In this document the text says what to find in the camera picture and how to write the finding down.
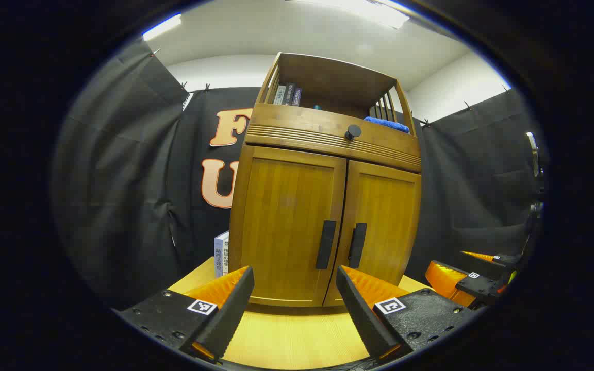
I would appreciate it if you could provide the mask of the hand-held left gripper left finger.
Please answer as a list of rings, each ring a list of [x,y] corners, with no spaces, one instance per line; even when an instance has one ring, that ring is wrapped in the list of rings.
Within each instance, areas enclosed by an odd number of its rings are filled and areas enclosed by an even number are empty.
[[[254,289],[245,266],[184,293],[165,289],[116,314],[167,347],[212,364],[228,349]]]

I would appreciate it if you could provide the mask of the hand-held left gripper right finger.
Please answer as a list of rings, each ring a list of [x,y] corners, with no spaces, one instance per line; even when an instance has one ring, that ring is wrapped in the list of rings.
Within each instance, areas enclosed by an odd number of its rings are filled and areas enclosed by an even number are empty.
[[[379,364],[447,340],[479,314],[433,289],[409,292],[345,265],[337,268],[336,286],[368,354]]]

